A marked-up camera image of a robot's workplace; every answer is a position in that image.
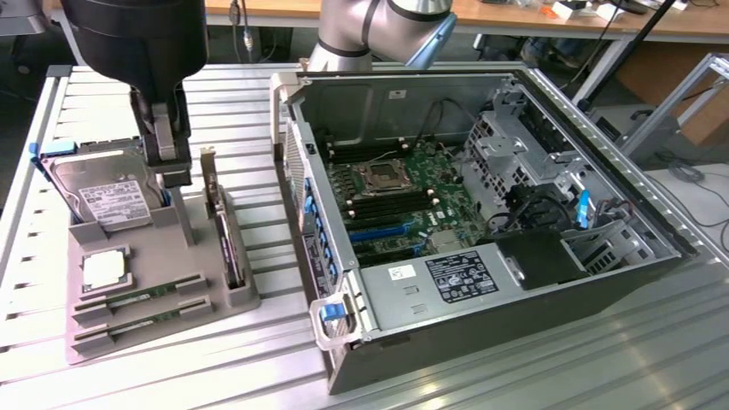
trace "hard drive label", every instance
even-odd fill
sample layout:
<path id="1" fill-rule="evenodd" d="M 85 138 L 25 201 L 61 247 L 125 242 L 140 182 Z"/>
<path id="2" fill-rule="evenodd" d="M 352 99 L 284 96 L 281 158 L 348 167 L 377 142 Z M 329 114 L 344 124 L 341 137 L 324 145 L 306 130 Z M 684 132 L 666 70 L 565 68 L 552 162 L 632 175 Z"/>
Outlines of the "hard drive label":
<path id="1" fill-rule="evenodd" d="M 101 226 L 149 218 L 145 197 L 135 180 L 81 188 L 79 192 Z"/>

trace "motherboard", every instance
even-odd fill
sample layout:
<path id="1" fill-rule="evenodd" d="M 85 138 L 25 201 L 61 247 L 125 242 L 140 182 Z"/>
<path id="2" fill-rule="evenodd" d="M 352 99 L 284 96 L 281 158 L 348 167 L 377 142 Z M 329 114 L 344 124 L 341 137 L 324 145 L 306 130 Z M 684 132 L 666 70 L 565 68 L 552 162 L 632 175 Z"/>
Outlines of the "motherboard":
<path id="1" fill-rule="evenodd" d="M 486 232 L 446 147 L 396 148 L 330 151 L 326 171 L 361 267 L 470 247 Z"/>

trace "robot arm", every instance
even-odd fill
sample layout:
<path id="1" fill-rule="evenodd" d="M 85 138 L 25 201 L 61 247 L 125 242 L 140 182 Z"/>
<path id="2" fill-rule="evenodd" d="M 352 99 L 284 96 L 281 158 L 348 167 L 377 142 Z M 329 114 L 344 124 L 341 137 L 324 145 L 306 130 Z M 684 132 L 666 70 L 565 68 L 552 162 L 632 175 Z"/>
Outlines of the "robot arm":
<path id="1" fill-rule="evenodd" d="M 61 0 L 89 66 L 131 85 L 148 165 L 164 187 L 190 181 L 182 79 L 208 59 L 204 0 Z M 310 71 L 372 69 L 370 50 L 428 68 L 456 15 L 450 0 L 324 0 Z"/>
<path id="2" fill-rule="evenodd" d="M 202 0 L 61 0 L 84 60 L 131 85 L 145 159 L 167 188 L 190 183 L 182 79 L 208 60 Z"/>
<path id="3" fill-rule="evenodd" d="M 372 70 L 370 51 L 425 69 L 456 20 L 450 0 L 324 0 L 308 69 Z"/>

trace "wooden desk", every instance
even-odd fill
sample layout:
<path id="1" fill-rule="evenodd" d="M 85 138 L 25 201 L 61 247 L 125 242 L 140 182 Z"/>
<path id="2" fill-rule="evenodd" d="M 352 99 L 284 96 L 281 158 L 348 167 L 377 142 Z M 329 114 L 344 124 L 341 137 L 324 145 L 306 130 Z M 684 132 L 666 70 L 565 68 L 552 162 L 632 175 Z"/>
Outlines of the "wooden desk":
<path id="1" fill-rule="evenodd" d="M 83 62 L 67 18 L 60 11 L 59 0 L 44 0 L 60 21 L 76 59 Z M 252 26 L 316 27 L 320 0 L 246 0 L 249 24 Z M 226 26 L 230 0 L 206 0 L 208 24 Z M 597 38 L 606 22 L 597 16 L 576 17 L 570 20 L 550 19 L 538 12 L 538 7 L 518 8 L 516 5 L 484 4 L 477 0 L 453 0 L 453 12 L 458 16 L 456 32 L 494 35 Z M 625 13 L 616 21 L 604 39 L 614 40 L 600 58 L 592 74 L 576 94 L 576 100 L 593 89 L 602 79 L 616 58 L 630 42 L 653 12 L 646 15 Z M 669 43 L 729 44 L 729 4 L 714 8 L 694 7 L 685 11 L 672 9 L 662 17 L 648 41 Z"/>
<path id="2" fill-rule="evenodd" d="M 318 19 L 318 0 L 246 0 L 248 13 L 256 18 Z M 208 13 L 228 15 L 229 0 L 206 0 Z M 562 32 L 600 34 L 606 22 L 600 17 L 577 17 L 570 20 L 550 19 L 538 7 L 521 9 L 516 5 L 484 4 L 477 0 L 453 0 L 453 13 L 458 16 L 458 31 L 484 32 L 498 28 L 544 29 Z M 637 32 L 653 12 L 646 15 L 625 14 L 610 25 L 609 33 Z M 685 11 L 672 9 L 654 28 L 662 36 L 729 37 L 729 5 L 712 9 L 689 5 Z"/>

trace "cpu socket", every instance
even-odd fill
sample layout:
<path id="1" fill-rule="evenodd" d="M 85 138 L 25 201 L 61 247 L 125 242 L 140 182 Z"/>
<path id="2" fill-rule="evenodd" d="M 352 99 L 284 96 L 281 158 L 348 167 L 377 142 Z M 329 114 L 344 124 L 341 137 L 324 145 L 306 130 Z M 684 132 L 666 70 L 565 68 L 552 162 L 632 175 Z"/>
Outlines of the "cpu socket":
<path id="1" fill-rule="evenodd" d="M 377 161 L 357 166 L 364 181 L 364 195 L 377 195 L 393 190 L 409 190 L 410 178 L 400 160 Z"/>

